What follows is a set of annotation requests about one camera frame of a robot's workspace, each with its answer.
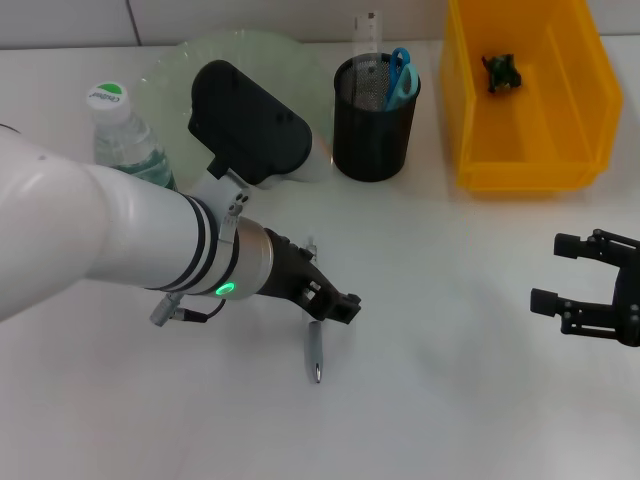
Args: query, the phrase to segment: blue scissors handle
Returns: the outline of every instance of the blue scissors handle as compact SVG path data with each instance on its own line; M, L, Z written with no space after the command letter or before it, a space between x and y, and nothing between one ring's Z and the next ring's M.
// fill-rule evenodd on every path
M389 77L390 77L390 85L389 90L387 91L387 100L391 98L393 91L396 89L396 85L398 83L398 79L408 64L411 63L411 57L409 56L409 52L406 48L396 48L391 54L391 62L389 64Z
M409 79L409 91L404 91L404 86L407 83L407 79ZM416 67L413 65L406 65L402 69L402 73L400 74L400 79L396 84L396 88L393 89L391 93L391 98L387 102L387 106L385 108L386 111L395 110L411 97L413 97L418 91L418 83L420 82L420 78L418 76L418 71Z

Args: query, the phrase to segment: yellow storage box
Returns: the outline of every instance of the yellow storage box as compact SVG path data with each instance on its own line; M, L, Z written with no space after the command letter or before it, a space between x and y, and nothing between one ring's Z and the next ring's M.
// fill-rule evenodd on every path
M522 86L491 94L482 57L505 54ZM574 190L607 168L622 92L585 0L449 0L440 79L461 186Z

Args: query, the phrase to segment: black mesh pen holder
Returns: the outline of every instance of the black mesh pen holder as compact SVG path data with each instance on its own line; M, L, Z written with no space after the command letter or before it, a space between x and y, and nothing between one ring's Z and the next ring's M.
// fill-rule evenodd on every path
M391 83L391 55L365 54L348 60L336 72L333 160L342 173L361 182L393 177L404 166L416 99L385 111ZM403 85L409 91L410 80Z

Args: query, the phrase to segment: table surface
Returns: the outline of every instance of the table surface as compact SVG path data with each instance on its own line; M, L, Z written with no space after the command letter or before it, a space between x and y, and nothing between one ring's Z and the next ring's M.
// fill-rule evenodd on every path
M2 323L3 476L636 479L640 354L529 313L532 287L610 300L616 270L554 257L556 233L640 238L640 37L605 44L626 103L611 168L586 190L489 201L456 188L441 45L414 42L423 88L400 174L257 192L246 215L294 241L312 232L323 272L362 297L351 326L325 323L320 385L300 311L273 299L159 329L157 292L83 281ZM352 47L312 48L335 71ZM164 51L0 52L0 123L90 161L87 87L133 86Z

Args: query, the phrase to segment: plastic bottle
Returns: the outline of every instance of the plastic bottle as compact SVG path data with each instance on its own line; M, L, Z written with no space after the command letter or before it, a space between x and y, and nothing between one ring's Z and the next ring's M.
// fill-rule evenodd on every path
M96 126L94 154L98 165L176 189L164 148L151 127L131 111L129 94L122 85L96 85L89 90L87 103Z

